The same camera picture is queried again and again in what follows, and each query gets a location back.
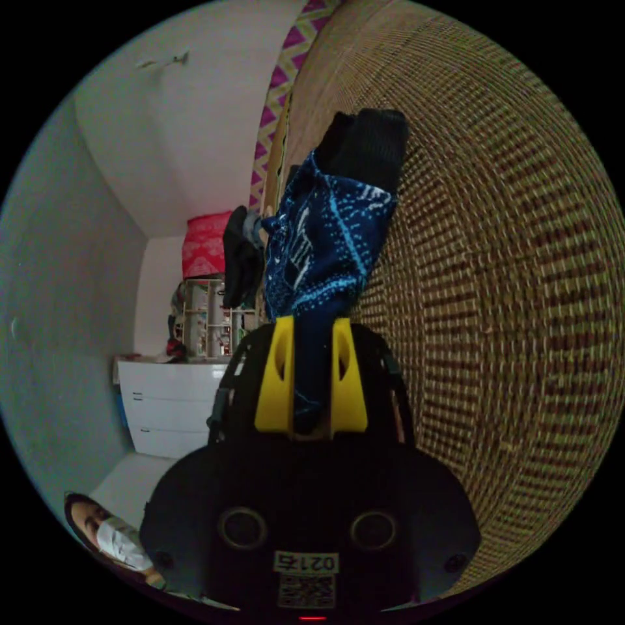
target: person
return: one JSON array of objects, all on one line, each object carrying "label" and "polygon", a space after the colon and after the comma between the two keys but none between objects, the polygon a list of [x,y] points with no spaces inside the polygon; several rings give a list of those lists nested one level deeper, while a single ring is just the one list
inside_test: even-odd
[{"label": "person", "polygon": [[96,560],[132,581],[165,588],[136,528],[81,493],[65,493],[64,512],[68,525]]}]

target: face mask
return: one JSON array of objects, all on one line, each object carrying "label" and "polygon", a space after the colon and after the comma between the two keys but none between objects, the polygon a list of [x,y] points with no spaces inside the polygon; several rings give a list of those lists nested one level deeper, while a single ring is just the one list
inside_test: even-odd
[{"label": "face mask", "polygon": [[100,524],[96,534],[100,551],[137,571],[153,567],[139,541],[139,531],[115,516]]}]

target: blue patterned cloth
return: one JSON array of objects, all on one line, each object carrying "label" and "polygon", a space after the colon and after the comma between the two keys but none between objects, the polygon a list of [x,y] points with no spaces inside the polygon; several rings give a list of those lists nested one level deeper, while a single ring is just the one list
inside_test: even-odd
[{"label": "blue patterned cloth", "polygon": [[286,188],[269,234],[266,312],[295,318],[295,427],[306,432],[329,400],[334,321],[367,285],[396,195],[324,174],[313,150]]}]

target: white dresser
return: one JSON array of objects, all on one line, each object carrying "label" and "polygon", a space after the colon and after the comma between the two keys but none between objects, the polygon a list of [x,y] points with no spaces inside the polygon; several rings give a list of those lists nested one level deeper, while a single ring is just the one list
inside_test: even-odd
[{"label": "white dresser", "polygon": [[227,363],[118,363],[124,411],[135,450],[182,458],[208,441],[215,393]]}]

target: white shelf unit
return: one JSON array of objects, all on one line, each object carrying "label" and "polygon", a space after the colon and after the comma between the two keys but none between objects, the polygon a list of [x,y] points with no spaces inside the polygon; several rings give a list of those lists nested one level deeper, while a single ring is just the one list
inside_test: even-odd
[{"label": "white shelf unit", "polygon": [[215,393],[227,363],[118,362],[124,411],[135,450],[182,458],[208,442]]},{"label": "white shelf unit", "polygon": [[223,307],[223,278],[185,280],[182,342],[194,358],[231,356],[245,334],[258,327],[253,309]]}]

